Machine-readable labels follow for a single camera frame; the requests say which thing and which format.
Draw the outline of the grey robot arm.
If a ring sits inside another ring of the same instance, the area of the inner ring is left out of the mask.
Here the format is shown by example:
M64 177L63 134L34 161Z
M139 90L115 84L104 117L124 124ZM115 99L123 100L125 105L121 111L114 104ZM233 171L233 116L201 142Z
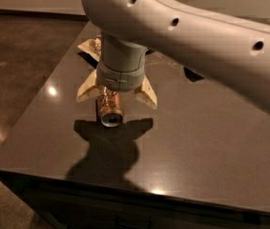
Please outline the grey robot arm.
M102 32L100 84L129 92L142 84L144 53L161 52L241 94L270 114L270 26L176 0L82 0Z

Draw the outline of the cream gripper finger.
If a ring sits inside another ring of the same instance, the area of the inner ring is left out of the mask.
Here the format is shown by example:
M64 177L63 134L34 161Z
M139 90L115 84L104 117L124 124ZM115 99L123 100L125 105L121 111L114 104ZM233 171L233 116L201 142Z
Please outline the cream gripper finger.
M151 109L157 108L156 93L147 76L144 76L142 84L135 89L135 99Z
M96 71L90 73L77 91L76 101L84 102L89 98L97 98L103 94L104 86L97 79Z

